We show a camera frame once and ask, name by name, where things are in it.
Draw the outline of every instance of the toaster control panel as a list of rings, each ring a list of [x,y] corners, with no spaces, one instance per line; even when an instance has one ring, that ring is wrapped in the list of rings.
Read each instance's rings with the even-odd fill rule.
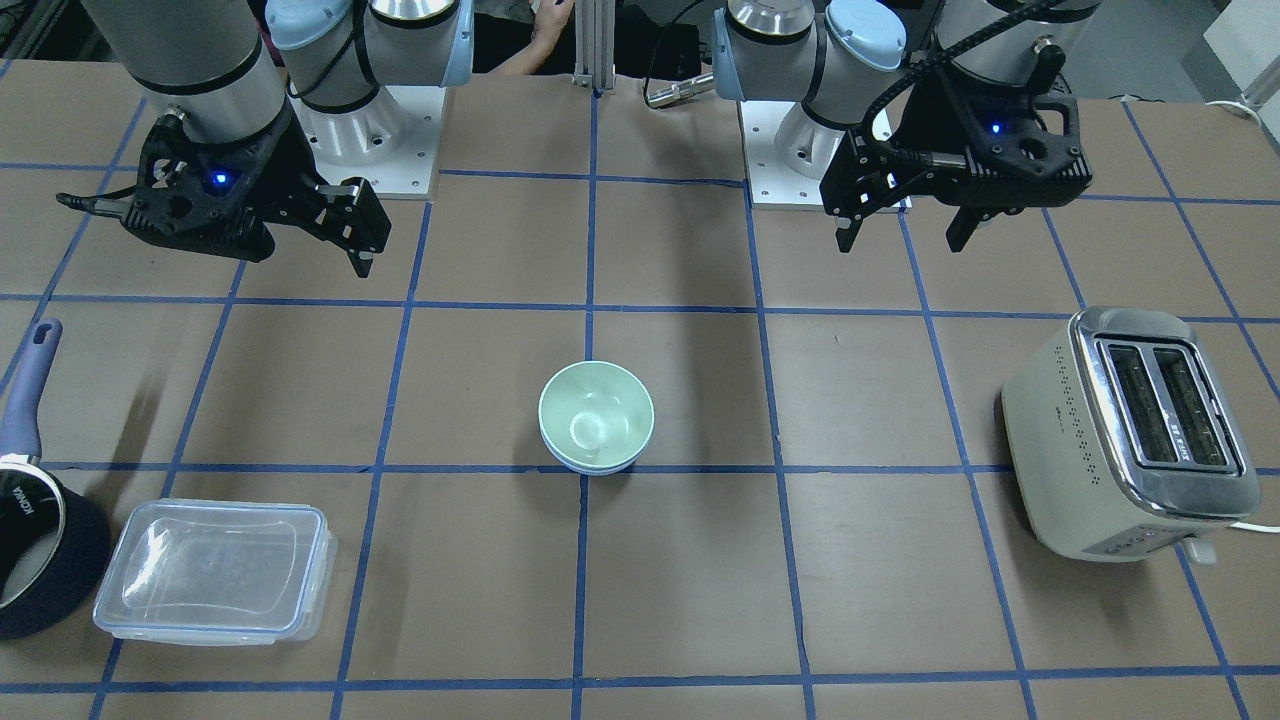
[[[1091,555],[1107,555],[1112,557],[1137,557],[1139,555],[1147,555],[1153,550],[1174,544],[1189,534],[1189,532],[1180,529],[1138,525],[1121,533],[1116,533],[1100,543],[1094,543],[1084,548],[1084,552]]]

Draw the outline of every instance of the bowl rim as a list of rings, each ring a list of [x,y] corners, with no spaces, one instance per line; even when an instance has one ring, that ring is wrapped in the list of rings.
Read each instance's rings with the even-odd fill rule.
[[[567,459],[568,456],[564,452],[562,452],[556,446],[556,443],[553,443],[550,441],[550,438],[547,437],[547,428],[545,428],[545,424],[543,421],[543,407],[544,407],[544,405],[547,402],[547,391],[548,391],[548,388],[550,388],[552,384],[561,375],[563,375],[564,373],[567,373],[570,370],[575,370],[577,368],[588,366],[588,365],[605,365],[605,366],[613,368],[616,370],[621,370],[625,375],[627,375],[632,380],[635,380],[636,384],[640,386],[640,389],[644,392],[645,406],[648,407],[648,413],[649,413],[649,418],[650,418],[650,420],[649,420],[649,432],[645,433],[644,441],[640,443],[639,450],[636,450],[636,452],[632,454],[630,457],[627,457],[627,460],[623,461],[622,464],[600,465],[600,464],[591,464],[591,462],[579,462],[576,460],[571,462]],[[579,360],[577,363],[572,363],[572,364],[564,365],[563,368],[561,368],[559,370],[557,370],[556,374],[553,374],[550,377],[550,379],[547,380],[547,384],[543,386],[543,392],[538,396],[538,433],[540,436],[543,436],[543,443],[547,445],[547,450],[552,451],[552,456],[554,456],[557,460],[559,460],[561,464],[568,466],[570,470],[581,470],[584,473],[618,471],[618,470],[626,468],[627,465],[635,462],[636,457],[640,457],[640,454],[644,452],[644,450],[646,447],[649,447],[649,441],[653,439],[653,428],[657,424],[655,420],[657,420],[657,413],[655,413],[654,406],[653,406],[653,396],[649,393],[649,388],[645,387],[644,380],[641,380],[640,378],[637,378],[636,374],[632,373],[631,370],[627,370],[626,368],[623,368],[622,365],[618,365],[617,363],[609,363],[608,360]]]

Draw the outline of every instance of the transparent food container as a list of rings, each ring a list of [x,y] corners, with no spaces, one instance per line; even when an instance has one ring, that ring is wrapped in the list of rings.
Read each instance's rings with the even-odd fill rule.
[[[146,502],[120,533],[93,623],[174,644],[305,641],[320,626],[337,546],[306,505]]]

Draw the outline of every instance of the white mounting plate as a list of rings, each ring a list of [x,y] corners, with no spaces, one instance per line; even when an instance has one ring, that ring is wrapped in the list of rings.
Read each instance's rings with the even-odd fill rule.
[[[822,192],[818,181],[806,178],[782,161],[773,145],[782,118],[795,102],[749,100],[739,102],[742,120],[742,152],[746,155],[746,177],[751,182],[751,204],[762,210],[818,210],[822,211]],[[881,111],[872,126],[876,136],[887,140],[891,135],[888,115]],[[897,213],[911,208],[908,197],[881,213]]]
[[[352,176],[362,177],[381,199],[430,200],[435,187],[447,88],[388,86],[387,90],[408,114],[407,131],[396,152],[367,165],[335,165],[316,158],[316,170],[332,183]]]

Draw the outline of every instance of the person's hand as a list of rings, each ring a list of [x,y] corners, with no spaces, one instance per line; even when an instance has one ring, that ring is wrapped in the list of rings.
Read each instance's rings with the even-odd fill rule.
[[[534,0],[529,0],[529,4],[532,5]],[[568,24],[572,12],[573,0],[562,0],[559,3],[556,0],[541,0],[538,5],[538,12],[534,13],[534,36],[530,44],[547,47],[549,53],[556,46],[556,41],[559,40],[564,26]]]

